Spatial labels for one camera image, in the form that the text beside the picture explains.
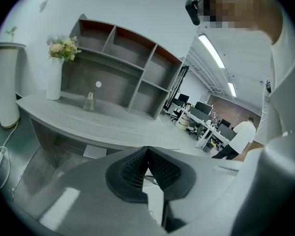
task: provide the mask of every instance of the white wall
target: white wall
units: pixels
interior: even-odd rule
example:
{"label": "white wall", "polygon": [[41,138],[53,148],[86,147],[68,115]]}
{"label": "white wall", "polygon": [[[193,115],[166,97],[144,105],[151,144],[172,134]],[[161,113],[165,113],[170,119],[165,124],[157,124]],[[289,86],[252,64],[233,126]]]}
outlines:
{"label": "white wall", "polygon": [[20,0],[0,29],[0,41],[9,41],[4,33],[17,26],[14,42],[27,47],[17,68],[16,90],[28,95],[46,88],[50,34],[69,34],[81,14],[136,31],[159,43],[177,57],[186,56],[197,27],[185,11],[186,0]]}
{"label": "white wall", "polygon": [[179,93],[177,93],[176,98],[180,94],[185,94],[189,96],[188,102],[196,104],[198,100],[208,101],[210,98],[210,93],[208,90],[201,84],[200,80],[192,74],[190,71],[186,74],[181,86]]}

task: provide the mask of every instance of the ceiling light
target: ceiling light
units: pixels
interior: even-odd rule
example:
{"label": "ceiling light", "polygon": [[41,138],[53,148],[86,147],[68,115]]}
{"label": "ceiling light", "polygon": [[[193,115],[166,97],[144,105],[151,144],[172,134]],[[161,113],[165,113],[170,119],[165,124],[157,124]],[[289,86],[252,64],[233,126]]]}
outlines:
{"label": "ceiling light", "polygon": [[230,89],[231,89],[232,95],[233,95],[234,97],[236,97],[236,93],[235,93],[234,85],[233,85],[232,83],[228,83],[228,86],[229,86]]}
{"label": "ceiling light", "polygon": [[219,68],[225,68],[220,56],[217,54],[216,49],[212,46],[211,42],[208,40],[207,36],[200,35],[198,39],[204,44],[207,50],[210,52],[215,62],[217,63]]}

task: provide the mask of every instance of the ceiling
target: ceiling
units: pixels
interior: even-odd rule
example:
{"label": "ceiling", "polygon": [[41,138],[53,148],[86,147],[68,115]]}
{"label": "ceiling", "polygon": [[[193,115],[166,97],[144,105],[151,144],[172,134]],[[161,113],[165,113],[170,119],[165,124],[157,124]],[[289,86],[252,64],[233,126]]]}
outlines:
{"label": "ceiling", "polygon": [[[206,47],[198,40],[200,34],[208,37],[225,69],[217,66]],[[211,94],[260,115],[270,57],[270,42],[262,32],[211,28],[204,23],[197,30],[185,64],[190,66],[190,71]],[[228,82],[234,84],[237,97],[232,96]]]}

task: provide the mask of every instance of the perfume bottle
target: perfume bottle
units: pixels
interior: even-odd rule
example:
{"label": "perfume bottle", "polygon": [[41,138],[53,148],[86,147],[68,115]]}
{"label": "perfume bottle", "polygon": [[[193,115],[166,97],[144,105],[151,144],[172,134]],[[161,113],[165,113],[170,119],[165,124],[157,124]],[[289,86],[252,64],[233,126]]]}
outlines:
{"label": "perfume bottle", "polygon": [[94,94],[92,92],[89,92],[88,96],[84,97],[83,109],[85,111],[94,111],[94,109],[95,109],[95,99],[94,99]]}

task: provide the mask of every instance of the white cable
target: white cable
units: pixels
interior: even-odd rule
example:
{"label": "white cable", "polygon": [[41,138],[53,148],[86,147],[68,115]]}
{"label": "white cable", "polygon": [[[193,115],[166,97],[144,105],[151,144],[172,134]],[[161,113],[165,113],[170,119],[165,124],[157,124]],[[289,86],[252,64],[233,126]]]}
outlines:
{"label": "white cable", "polygon": [[4,187],[4,185],[5,185],[6,182],[8,181],[9,175],[10,175],[10,155],[9,155],[9,151],[8,151],[8,149],[5,147],[5,145],[6,145],[6,143],[8,142],[10,136],[13,134],[14,130],[16,129],[16,127],[18,126],[18,124],[19,124],[19,123],[17,123],[17,124],[15,125],[15,128],[12,130],[12,132],[9,134],[8,138],[5,140],[3,146],[0,146],[1,153],[5,153],[5,152],[7,152],[7,155],[8,155],[8,168],[9,168],[9,169],[8,169],[8,174],[6,175],[6,178],[5,178],[4,182],[3,182],[3,184],[0,186],[0,189],[1,189],[2,187]]}

